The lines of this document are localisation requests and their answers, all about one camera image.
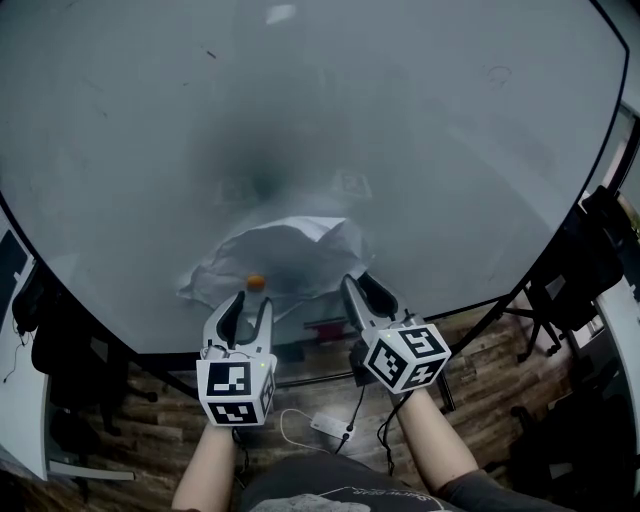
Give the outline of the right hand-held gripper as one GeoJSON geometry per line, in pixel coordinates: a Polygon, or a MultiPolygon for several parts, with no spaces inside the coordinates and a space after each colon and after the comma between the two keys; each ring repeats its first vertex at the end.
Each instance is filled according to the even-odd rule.
{"type": "Polygon", "coordinates": [[[382,281],[365,272],[361,286],[347,274],[342,298],[351,325],[367,345],[364,366],[391,393],[431,385],[451,357],[433,323],[425,323],[399,302],[382,281]]]}

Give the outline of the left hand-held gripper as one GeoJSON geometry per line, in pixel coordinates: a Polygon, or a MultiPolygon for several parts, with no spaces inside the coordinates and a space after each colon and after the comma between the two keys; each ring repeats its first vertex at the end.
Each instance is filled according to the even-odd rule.
{"type": "Polygon", "coordinates": [[[218,306],[205,322],[201,359],[196,363],[199,401],[210,422],[218,427],[261,426],[275,393],[277,358],[270,353],[273,304],[261,303],[253,334],[234,346],[245,292],[239,291],[218,306]]]}

